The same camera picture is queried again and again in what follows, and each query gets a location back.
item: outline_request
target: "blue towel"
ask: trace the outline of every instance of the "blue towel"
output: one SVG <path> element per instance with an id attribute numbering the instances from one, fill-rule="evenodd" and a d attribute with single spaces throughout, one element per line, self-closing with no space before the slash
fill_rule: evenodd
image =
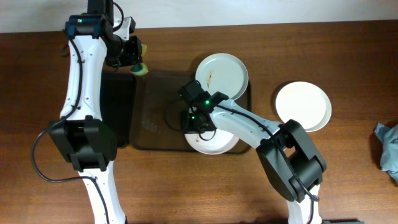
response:
<path id="1" fill-rule="evenodd" d="M 381 170 L 387 171 L 398 184 L 398 125 L 390 129 L 378 123 L 374 133 L 383 143 Z"/>

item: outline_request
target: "white wall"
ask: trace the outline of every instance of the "white wall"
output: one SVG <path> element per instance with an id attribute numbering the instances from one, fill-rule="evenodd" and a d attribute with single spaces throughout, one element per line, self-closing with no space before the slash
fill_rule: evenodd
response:
<path id="1" fill-rule="evenodd" d="M 115 0 L 137 27 L 398 19 L 398 0 Z M 61 30 L 85 0 L 1 0 L 0 32 Z"/>

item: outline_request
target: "table surface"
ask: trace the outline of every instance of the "table surface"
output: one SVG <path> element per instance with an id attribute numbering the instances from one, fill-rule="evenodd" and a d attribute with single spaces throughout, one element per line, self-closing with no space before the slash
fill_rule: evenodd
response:
<path id="1" fill-rule="evenodd" d="M 320 189 L 325 220 L 398 223 L 398 191 L 382 172 L 377 122 L 398 120 L 398 21 L 139 29 L 150 70 L 194 72 L 217 52 L 240 58 L 252 84 L 253 112 L 278 120 L 275 90 L 318 85 L 330 122 L 310 133 L 328 165 Z M 93 223 L 81 181 L 50 184 L 34 172 L 30 147 L 65 100 L 69 59 L 61 32 L 0 35 L 0 223 Z M 77 173 L 46 136 L 37 160 L 49 177 Z M 129 223 L 254 223 L 285 220 L 254 150 L 207 156 L 120 149 L 114 175 Z"/>

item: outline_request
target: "crumpled cloth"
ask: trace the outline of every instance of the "crumpled cloth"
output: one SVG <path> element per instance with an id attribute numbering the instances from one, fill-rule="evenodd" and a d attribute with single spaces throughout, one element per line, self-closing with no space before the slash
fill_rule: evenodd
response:
<path id="1" fill-rule="evenodd" d="M 398 184 L 398 125 L 390 129 L 378 123 L 374 133 L 383 143 L 381 170 L 387 171 Z"/>

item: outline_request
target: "plate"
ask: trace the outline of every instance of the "plate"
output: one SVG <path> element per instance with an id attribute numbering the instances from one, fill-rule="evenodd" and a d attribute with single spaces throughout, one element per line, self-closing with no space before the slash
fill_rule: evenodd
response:
<path id="1" fill-rule="evenodd" d="M 275 107 L 283 122 L 293 119 L 307 132 L 323 128 L 331 117 L 329 97 L 308 82 L 293 82 L 284 86 L 278 92 Z"/>
<path id="2" fill-rule="evenodd" d="M 211 95 L 217 91 L 238 99 L 249 83 L 248 70 L 243 62 L 230 54 L 218 53 L 205 58 L 195 75 L 201 87 Z"/>
<path id="3" fill-rule="evenodd" d="M 194 148 L 198 152 L 209 155 L 217 155 L 228 152 L 239 141 L 239 138 L 235 135 L 220 129 L 217 129 L 216 133 L 214 133 L 213 131 L 207 131 L 201 134 L 201 136 L 203 139 L 210 140 L 202 140 L 199 137 L 199 134 L 185 134 L 185 139 L 192 148 Z"/>

